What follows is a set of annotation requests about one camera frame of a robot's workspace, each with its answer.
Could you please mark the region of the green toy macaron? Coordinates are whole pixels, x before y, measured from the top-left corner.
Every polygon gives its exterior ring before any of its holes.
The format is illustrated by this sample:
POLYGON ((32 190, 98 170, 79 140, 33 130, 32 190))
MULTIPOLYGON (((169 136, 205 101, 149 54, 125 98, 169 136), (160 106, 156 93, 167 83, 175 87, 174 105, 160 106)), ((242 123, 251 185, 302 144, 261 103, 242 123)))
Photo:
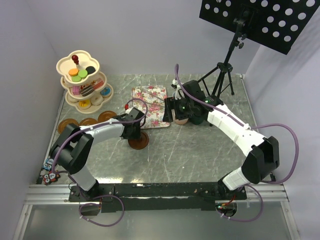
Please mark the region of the green toy macaron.
POLYGON ((82 79, 86 78, 88 76, 88 71, 86 69, 81 69, 78 72, 78 76, 82 79))
POLYGON ((71 77, 72 82, 78 83, 82 80, 82 78, 79 75, 75 75, 71 77))

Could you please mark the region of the black toy cookie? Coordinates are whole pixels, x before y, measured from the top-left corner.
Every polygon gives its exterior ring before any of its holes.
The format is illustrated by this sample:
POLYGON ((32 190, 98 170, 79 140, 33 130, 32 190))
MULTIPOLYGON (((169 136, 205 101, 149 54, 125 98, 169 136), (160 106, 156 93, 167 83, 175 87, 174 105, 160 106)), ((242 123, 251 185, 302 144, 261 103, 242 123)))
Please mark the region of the black toy cookie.
POLYGON ((96 72, 96 68, 94 66, 88 66, 85 68, 85 70, 87 71, 88 75, 91 75, 96 72))

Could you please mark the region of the orange toy macaron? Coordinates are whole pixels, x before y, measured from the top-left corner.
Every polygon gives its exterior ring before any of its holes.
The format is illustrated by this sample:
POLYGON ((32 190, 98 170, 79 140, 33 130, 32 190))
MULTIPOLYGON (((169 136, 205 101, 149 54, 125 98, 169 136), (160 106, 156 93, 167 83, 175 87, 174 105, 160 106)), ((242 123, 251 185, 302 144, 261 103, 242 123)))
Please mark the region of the orange toy macaron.
POLYGON ((77 76, 79 73, 79 70, 77 68, 72 68, 68 71, 68 74, 71 76, 71 77, 74 77, 74 76, 77 76))

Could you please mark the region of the blue frosted toy donut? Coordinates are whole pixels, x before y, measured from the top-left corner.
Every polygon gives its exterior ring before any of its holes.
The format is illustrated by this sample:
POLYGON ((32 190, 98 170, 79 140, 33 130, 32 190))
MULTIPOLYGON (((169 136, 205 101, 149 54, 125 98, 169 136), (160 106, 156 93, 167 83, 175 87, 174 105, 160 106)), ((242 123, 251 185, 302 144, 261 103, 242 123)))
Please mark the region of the blue frosted toy donut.
POLYGON ((100 91, 100 94, 103 98, 107 98, 111 95, 112 90, 109 87, 105 87, 103 90, 100 91))

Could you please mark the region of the metal serving tongs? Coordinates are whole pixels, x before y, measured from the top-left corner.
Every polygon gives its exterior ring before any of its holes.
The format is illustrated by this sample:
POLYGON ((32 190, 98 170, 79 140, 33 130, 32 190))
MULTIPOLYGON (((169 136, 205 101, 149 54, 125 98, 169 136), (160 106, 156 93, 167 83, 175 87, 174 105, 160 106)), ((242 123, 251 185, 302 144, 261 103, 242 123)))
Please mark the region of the metal serving tongs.
POLYGON ((141 87, 139 88, 139 90, 140 90, 141 92, 144 92, 144 93, 152 96, 153 98, 156 98, 157 100, 161 101, 163 104, 165 103, 164 99, 161 98, 161 97, 159 97, 159 96, 157 96, 156 94, 153 94, 152 92, 150 92, 150 91, 148 91, 148 90, 146 90, 146 89, 143 89, 143 88, 141 88, 141 87))

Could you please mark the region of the chocolate layer toy cake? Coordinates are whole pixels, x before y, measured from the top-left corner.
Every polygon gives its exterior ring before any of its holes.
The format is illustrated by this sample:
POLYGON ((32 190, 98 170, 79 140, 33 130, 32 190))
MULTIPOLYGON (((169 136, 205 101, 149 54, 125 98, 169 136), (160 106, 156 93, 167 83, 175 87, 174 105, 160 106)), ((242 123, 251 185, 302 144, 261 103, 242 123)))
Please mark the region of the chocolate layer toy cake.
POLYGON ((92 85, 86 85, 84 86, 81 90, 80 90, 80 94, 83 97, 86 97, 87 95, 90 95, 91 93, 93 93, 95 91, 95 89, 93 88, 92 85))

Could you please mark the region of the pink mug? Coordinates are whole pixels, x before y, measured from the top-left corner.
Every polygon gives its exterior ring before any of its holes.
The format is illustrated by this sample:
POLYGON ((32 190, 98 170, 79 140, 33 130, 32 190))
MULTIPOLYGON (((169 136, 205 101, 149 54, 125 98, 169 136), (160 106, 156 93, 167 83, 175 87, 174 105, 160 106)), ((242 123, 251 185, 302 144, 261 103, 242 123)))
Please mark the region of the pink mug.
POLYGON ((188 122, 188 118, 187 119, 182 119, 182 120, 179 120, 179 119, 175 119, 174 122, 178 125, 184 125, 188 122))

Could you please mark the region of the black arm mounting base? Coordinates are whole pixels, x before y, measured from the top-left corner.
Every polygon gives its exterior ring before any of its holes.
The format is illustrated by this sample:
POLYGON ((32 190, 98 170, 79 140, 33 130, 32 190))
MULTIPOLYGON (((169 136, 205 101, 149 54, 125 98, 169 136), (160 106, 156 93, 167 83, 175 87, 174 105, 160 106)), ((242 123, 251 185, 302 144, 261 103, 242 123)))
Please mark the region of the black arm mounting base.
POLYGON ((228 190, 218 182, 101 183, 88 194, 73 186, 71 203, 94 203, 102 213, 117 211, 189 210, 214 211, 216 204, 247 199, 244 187, 228 190))

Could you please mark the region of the floral serving tray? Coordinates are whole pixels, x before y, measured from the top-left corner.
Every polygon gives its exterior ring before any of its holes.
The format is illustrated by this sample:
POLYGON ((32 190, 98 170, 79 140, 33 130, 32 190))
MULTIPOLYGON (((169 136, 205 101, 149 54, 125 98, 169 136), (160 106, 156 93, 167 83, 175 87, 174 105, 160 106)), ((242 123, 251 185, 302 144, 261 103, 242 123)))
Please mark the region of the floral serving tray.
POLYGON ((169 122, 163 122, 165 103, 163 104, 160 100, 140 91, 139 88, 150 91, 164 100, 167 97, 167 89, 163 85, 135 86, 131 89, 131 97, 141 99, 146 103, 148 108, 145 123, 142 125, 142 128, 156 129, 169 127, 171 125, 169 122))

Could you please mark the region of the white toy donut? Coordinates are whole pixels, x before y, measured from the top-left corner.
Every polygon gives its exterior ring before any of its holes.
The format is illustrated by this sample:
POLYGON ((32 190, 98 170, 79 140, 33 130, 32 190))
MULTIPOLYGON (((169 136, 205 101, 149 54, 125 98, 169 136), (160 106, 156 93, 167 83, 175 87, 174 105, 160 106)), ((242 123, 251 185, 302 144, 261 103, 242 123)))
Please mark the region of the white toy donut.
POLYGON ((70 103, 76 103, 76 102, 77 102, 77 100, 74 99, 74 98, 72 98, 72 97, 69 97, 69 98, 68 98, 68 101, 69 101, 70 103))

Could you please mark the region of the pink toy popsicle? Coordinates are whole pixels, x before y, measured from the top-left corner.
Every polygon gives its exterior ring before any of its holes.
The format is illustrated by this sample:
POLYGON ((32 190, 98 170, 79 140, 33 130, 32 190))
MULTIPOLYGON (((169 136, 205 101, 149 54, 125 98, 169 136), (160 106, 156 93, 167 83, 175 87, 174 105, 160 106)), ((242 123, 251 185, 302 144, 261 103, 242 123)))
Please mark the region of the pink toy popsicle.
POLYGON ((81 94, 80 91, 81 91, 81 87, 80 86, 76 85, 76 86, 72 87, 72 94, 74 96, 80 95, 81 94))

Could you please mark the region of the brown wooden coaster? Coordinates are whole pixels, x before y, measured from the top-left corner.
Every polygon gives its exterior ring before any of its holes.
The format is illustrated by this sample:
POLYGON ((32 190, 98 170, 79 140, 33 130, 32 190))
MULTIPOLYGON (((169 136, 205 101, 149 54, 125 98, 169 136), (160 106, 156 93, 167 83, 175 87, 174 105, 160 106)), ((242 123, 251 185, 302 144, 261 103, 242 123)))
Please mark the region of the brown wooden coaster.
POLYGON ((94 118, 88 117, 79 122, 79 126, 90 126, 97 124, 98 121, 94 118))
POLYGON ((58 127, 57 127, 58 133, 61 134, 68 124, 74 124, 76 126, 79 125, 78 121, 73 118, 64 119, 58 124, 58 127))
POLYGON ((102 123, 102 122, 108 121, 109 119, 115 117, 116 115, 117 114, 114 111, 106 110, 98 116, 97 122, 102 123))
POLYGON ((142 150, 149 144, 149 136, 145 132, 141 132, 139 139, 129 139, 129 146, 134 150, 142 150))

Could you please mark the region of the cream three-tier dessert stand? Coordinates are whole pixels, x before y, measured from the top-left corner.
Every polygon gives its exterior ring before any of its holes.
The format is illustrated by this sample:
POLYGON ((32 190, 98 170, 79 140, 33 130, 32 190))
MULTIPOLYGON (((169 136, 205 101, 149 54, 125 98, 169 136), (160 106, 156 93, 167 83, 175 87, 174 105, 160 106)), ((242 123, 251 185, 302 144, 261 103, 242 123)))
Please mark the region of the cream three-tier dessert stand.
POLYGON ((111 101, 114 96, 114 89, 108 83, 107 76, 101 71, 101 65, 97 59, 91 56, 91 54, 85 50, 75 50, 71 52, 69 55, 61 58, 56 63, 56 71, 60 75, 60 84, 65 89, 65 101, 72 107, 74 107, 78 112, 82 114, 93 114, 96 113, 98 110, 102 108, 103 105, 107 104, 111 101), (72 82, 72 77, 68 74, 70 69, 78 69, 84 70, 88 66, 93 66, 96 69, 96 72, 93 74, 88 74, 86 78, 82 78, 80 82, 72 82), (91 94, 87 96, 80 95, 73 95, 72 94, 72 87, 73 86, 80 86, 82 89, 84 86, 91 85, 93 81, 101 78, 103 80, 103 86, 97 88, 91 94), (100 105, 92 105, 88 109, 80 109, 78 104, 79 101, 90 99, 92 96, 101 95, 100 92, 105 87, 109 87, 112 91, 109 97, 104 97, 103 102, 100 105), (71 103, 68 101, 68 98, 73 98, 77 100, 75 103, 71 103))

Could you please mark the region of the pink toy cake slice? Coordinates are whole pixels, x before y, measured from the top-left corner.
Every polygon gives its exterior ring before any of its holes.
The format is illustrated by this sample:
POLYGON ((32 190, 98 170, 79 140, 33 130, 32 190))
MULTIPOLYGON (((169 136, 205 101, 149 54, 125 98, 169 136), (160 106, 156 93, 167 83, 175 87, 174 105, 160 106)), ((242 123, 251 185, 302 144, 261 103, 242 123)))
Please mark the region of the pink toy cake slice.
POLYGON ((96 90, 104 85, 104 81, 101 78, 98 78, 97 80, 94 80, 91 85, 96 90))

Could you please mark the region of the yellow toy tart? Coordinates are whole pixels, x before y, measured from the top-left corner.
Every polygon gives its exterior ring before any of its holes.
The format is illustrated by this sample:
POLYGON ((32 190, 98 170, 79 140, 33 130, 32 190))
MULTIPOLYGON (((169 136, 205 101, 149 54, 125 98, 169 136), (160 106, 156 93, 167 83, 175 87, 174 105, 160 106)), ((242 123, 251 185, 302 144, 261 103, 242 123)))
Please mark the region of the yellow toy tart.
POLYGON ((92 103, 90 99, 81 100, 78 102, 78 107, 82 110, 86 110, 91 107, 92 103))

